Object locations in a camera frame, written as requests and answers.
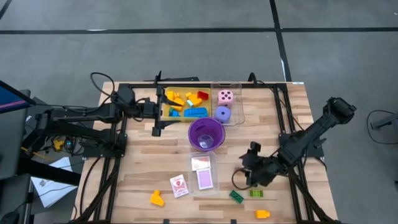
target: wooden table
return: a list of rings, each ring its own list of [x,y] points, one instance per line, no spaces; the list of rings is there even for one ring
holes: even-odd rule
[[[288,83],[287,86],[292,112],[303,128],[306,128],[313,119],[305,87],[293,83]],[[105,83],[103,90],[110,92],[111,84]],[[134,91],[137,99],[148,96],[152,101],[157,99],[154,88],[136,88]],[[262,199],[250,198],[248,190],[236,190],[231,183],[233,171],[242,167],[238,157],[246,153],[251,141],[262,144],[259,153],[262,156],[270,155],[279,147],[277,136],[280,130],[273,93],[268,89],[244,88],[242,98],[245,122],[239,129],[227,129],[225,142],[214,151],[217,156],[220,193],[211,197],[185,195],[174,198],[170,186],[170,178],[183,174],[187,179],[190,171],[187,159],[188,153],[193,149],[187,134],[189,123],[173,124],[162,131],[161,137],[152,137],[153,120],[146,119],[138,123],[129,119],[126,131],[128,144],[126,155],[121,160],[112,223],[162,223],[165,218],[170,219],[171,223],[230,223],[231,219],[237,219],[238,223],[295,223],[288,178],[276,177],[268,187],[259,186],[257,189],[264,191]],[[96,129],[109,127],[110,125],[100,122],[94,125]],[[94,160],[92,158],[85,162],[76,197],[77,207],[80,203],[81,186]],[[101,159],[95,165],[88,178],[84,208],[97,194],[103,161]],[[309,159],[305,173],[310,193],[327,215],[337,219],[325,168],[316,160]],[[245,186],[244,176],[236,175],[236,182]],[[161,191],[164,207],[149,203],[155,189]],[[228,196],[232,190],[245,198],[242,204]],[[305,207],[300,193],[299,197],[305,218]],[[101,218],[105,216],[107,201],[108,196],[105,195]],[[254,215],[255,210],[269,210],[271,217],[258,220]]]

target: purple cup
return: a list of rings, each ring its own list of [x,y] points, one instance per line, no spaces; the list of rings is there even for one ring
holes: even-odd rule
[[[195,149],[212,151],[224,142],[224,126],[214,118],[199,118],[189,127],[188,138]]]

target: monitor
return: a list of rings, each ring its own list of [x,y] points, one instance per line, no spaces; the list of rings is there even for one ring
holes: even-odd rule
[[[34,106],[36,102],[25,94],[0,81],[0,114]]]

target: red lego brick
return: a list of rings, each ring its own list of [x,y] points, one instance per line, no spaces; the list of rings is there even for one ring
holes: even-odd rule
[[[198,91],[198,98],[201,98],[203,100],[208,100],[209,99],[209,94],[202,92],[202,91]]]

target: green block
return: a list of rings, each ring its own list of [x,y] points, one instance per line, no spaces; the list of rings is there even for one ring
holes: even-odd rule
[[[264,194],[262,193],[262,190],[250,190],[250,197],[263,197]]]
[[[235,200],[238,203],[242,203],[243,197],[240,196],[240,194],[236,193],[236,191],[232,190],[231,193],[229,193],[229,196]]]

